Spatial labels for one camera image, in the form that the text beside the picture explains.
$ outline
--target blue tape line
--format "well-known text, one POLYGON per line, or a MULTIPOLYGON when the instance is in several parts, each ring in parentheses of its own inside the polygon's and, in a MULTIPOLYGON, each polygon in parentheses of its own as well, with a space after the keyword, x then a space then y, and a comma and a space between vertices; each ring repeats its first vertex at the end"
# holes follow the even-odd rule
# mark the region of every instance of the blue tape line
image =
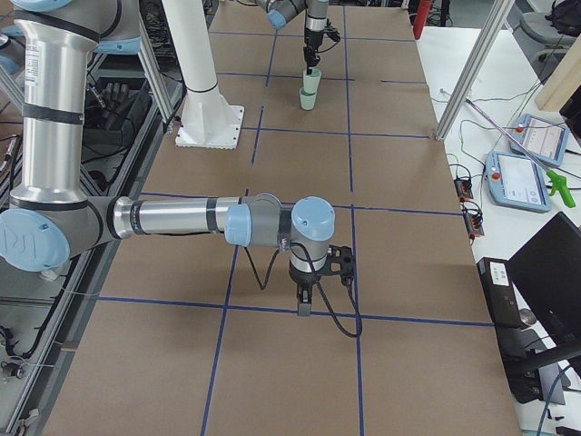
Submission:
POLYGON ((352 136, 377 136, 378 138, 417 138, 429 139, 426 134, 362 134, 351 132, 352 136))
POLYGON ((366 207, 353 206, 358 211, 383 211, 383 212, 399 212, 399 213, 419 213, 427 215, 446 215, 446 216, 462 216, 462 212, 440 212, 440 211, 420 211, 414 209, 398 209, 391 207, 366 207))
MULTIPOLYGON (((259 73, 234 73, 230 71, 219 72, 216 73, 217 75, 241 75, 246 77, 274 77, 277 79, 299 79, 302 80, 302 76, 299 75, 284 75, 284 74, 259 74, 259 73)), ((355 79, 344 79, 342 77, 321 77, 320 80, 334 80, 334 81, 345 81, 350 80, 351 82, 355 82, 355 79)))
MULTIPOLYGON (((345 8, 343 7, 343 29, 345 37, 347 37, 347 16, 345 13, 345 8)), ((349 147, 349 189, 353 193, 354 182, 353 182, 353 149, 351 147, 351 110, 350 110, 350 99, 349 99, 349 51, 347 44, 343 44, 345 47, 345 92, 347 94, 347 141, 349 147)))
MULTIPOLYGON (((351 244, 353 255, 355 259, 357 259, 357 233, 356 233, 356 225, 355 225, 355 207, 353 204, 350 207, 351 211, 351 244)), ((353 281, 353 290, 354 290, 354 297, 355 303, 359 306, 359 279, 358 279, 358 272, 357 268, 355 268, 354 273, 354 281, 353 281)), ((358 392, 359 392, 359 434, 360 436, 365 435, 365 414, 363 410, 363 363, 361 361, 361 338, 357 338, 357 385, 358 385, 358 392)))
POLYGON ((272 61, 274 61, 274 52, 276 50, 276 40, 279 37, 279 32, 277 31, 274 34, 274 40, 272 41, 272 51, 271 51, 271 60, 269 61, 269 72, 266 75, 266 84, 265 86, 268 88, 269 83, 271 82, 271 71, 272 71, 272 61))
POLYGON ((383 84, 428 84, 428 82, 410 82, 408 80, 380 80, 383 84))
POLYGON ((262 128, 262 116, 264 115, 264 106, 261 107, 261 115, 258 119, 258 128, 256 129, 256 137, 254 138, 254 150, 252 151, 252 158, 251 163, 254 165, 254 161, 256 159, 256 152, 258 150, 258 141, 261 136, 261 128, 262 128))
MULTIPOLYGON (((185 195, 181 193, 150 193, 143 192, 141 195, 150 195, 155 197, 169 197, 169 198, 206 198, 206 195, 185 195)), ((294 203, 282 202, 282 204, 292 205, 294 203)), ((398 209, 393 207, 372 207, 372 206, 356 206, 345 204, 333 204, 337 209, 355 209, 356 211, 379 211, 379 212, 394 212, 394 213, 419 213, 428 215, 444 215, 444 216, 462 216, 461 212, 441 212, 441 211, 421 211, 414 209, 398 209)))
POLYGON ((357 340, 357 388, 359 393, 359 435, 365 436, 365 413, 363 409, 363 362, 361 361, 361 338, 357 340))
POLYGON ((176 302, 172 300, 151 300, 146 298, 99 296, 100 302, 135 302, 138 304, 157 304, 163 306, 187 306, 203 307, 205 309, 223 309, 222 304, 212 304, 209 302, 176 302))
MULTIPOLYGON (((257 33, 253 34, 251 32, 228 32, 223 30, 211 30, 210 34, 217 34, 217 35, 247 35, 247 36, 272 36, 272 34, 262 34, 257 33)), ((279 35, 281 38, 303 38, 304 35, 279 35)), ((363 37, 343 37, 344 40, 350 41, 386 41, 390 43, 415 43, 416 41, 413 39, 395 39, 395 38, 363 38, 363 37)))
MULTIPOLYGON (((429 139, 426 134, 363 134, 356 132, 323 132, 320 130, 296 130, 296 129, 282 129, 277 127, 262 127, 264 131, 268 132, 288 132, 291 134, 340 134, 343 136, 372 136, 378 138, 415 138, 415 139, 429 139)), ((255 127, 242 127, 242 130, 256 130, 255 127)))
POLYGON ((228 279, 228 289, 226 290, 226 299, 224 300, 224 308, 222 310, 222 320, 220 322, 220 332, 218 333, 218 341, 216 343, 216 352, 214 354, 214 362, 212 364, 212 376, 210 377, 210 385, 208 386, 208 396, 206 397, 206 406, 203 411, 202 429, 200 435, 206 434, 206 427, 208 425, 208 417, 210 416, 210 406, 212 404, 212 395, 214 390, 214 382, 216 381, 216 372, 218 371, 218 361, 220 359, 220 351, 222 349, 222 338, 224 335, 224 328, 226 326, 226 316, 228 314, 228 302, 230 301, 230 294, 232 289, 232 279, 234 277, 234 268, 236 268, 236 261, 238 259, 238 245, 234 248, 234 255, 232 256, 232 265, 230 269, 230 278, 228 279))
MULTIPOLYGON (((258 306, 240 306, 240 305, 223 305, 223 304, 211 304, 205 302, 179 302, 179 301, 167 301, 167 300, 149 300, 142 298, 129 298, 129 297, 99 297, 99 301, 102 302, 134 302, 140 304, 158 304, 158 305, 168 305, 168 306, 191 306, 191 307, 201 307, 206 309, 228 309, 232 311, 245 311, 245 312, 271 312, 271 313, 286 313, 286 314, 296 314, 296 310, 292 309, 281 309, 275 307, 258 307, 258 306)), ((328 312, 318 312, 312 311, 311 315, 315 316, 327 316, 330 317, 328 312)), ((355 318, 353 313, 342 313, 337 312, 337 316, 340 318, 355 318)), ((454 320, 436 320, 431 318, 412 318, 405 316, 388 316, 388 315, 366 315, 362 314, 361 318, 364 320, 374 320, 374 321, 391 321, 391 322, 415 322, 422 324, 444 324, 444 325, 462 325, 467 327, 494 327, 492 322, 472 322, 472 321, 454 321, 454 320)))

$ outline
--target black box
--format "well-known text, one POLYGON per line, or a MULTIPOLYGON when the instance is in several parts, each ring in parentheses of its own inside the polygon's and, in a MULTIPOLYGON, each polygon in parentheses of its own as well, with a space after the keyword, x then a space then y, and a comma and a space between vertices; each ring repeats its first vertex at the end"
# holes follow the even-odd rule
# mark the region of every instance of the black box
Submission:
POLYGON ((478 262, 478 273, 494 324, 517 329, 522 326, 522 322, 506 265, 507 261, 503 259, 483 257, 478 262))

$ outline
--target light blue joint cap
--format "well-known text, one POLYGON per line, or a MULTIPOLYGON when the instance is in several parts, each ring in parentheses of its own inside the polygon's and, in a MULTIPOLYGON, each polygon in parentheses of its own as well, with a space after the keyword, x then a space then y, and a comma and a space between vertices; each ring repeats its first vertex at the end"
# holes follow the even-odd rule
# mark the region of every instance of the light blue joint cap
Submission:
POLYGON ((312 241, 328 241, 335 233, 335 211, 322 198, 299 200, 292 208, 290 217, 295 229, 312 241))
POLYGON ((18 7, 32 12, 51 12, 67 6, 73 0, 12 0, 18 7))
POLYGON ((269 17, 272 27, 276 30, 281 30, 282 27, 287 25, 287 19, 279 11, 270 11, 267 16, 269 17))
POLYGON ((224 235, 226 241, 232 245, 248 247, 251 244, 252 217, 248 204, 235 204, 228 208, 224 235))
POLYGON ((0 30, 0 33, 3 33, 6 36, 11 36, 13 38, 17 37, 24 37, 22 30, 17 25, 8 25, 0 30))
POLYGON ((137 55, 141 50, 141 46, 142 38, 137 36, 136 38, 117 41, 101 41, 94 51, 102 55, 137 55))
POLYGON ((69 260, 71 248, 61 229, 35 211, 0 214, 0 255, 24 271, 39 272, 69 260))

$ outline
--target cardboard table surface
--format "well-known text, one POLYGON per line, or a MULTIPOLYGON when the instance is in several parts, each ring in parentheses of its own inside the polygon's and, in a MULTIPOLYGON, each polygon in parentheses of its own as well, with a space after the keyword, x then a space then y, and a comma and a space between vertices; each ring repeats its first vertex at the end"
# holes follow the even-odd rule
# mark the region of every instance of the cardboard table surface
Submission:
MULTIPOLYGON (((361 338, 318 294, 296 316, 285 255, 261 292, 220 235, 135 237, 44 434, 519 434, 407 12, 333 6, 330 19, 343 41, 305 112, 302 18, 275 33, 260 8, 221 2, 210 37, 221 92, 246 110, 239 145, 166 137, 143 198, 328 199, 332 243, 358 259, 361 338)), ((251 252, 262 270, 271 251, 251 252)), ((339 281, 323 286, 353 329, 339 281)))

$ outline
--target white pillar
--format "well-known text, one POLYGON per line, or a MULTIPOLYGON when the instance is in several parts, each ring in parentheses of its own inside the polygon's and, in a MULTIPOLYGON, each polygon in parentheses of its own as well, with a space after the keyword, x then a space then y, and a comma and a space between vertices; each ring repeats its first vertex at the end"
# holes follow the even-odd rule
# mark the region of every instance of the white pillar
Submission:
POLYGON ((202 0, 162 0, 175 50, 188 87, 181 146, 236 148, 244 108, 230 106, 220 94, 202 0))

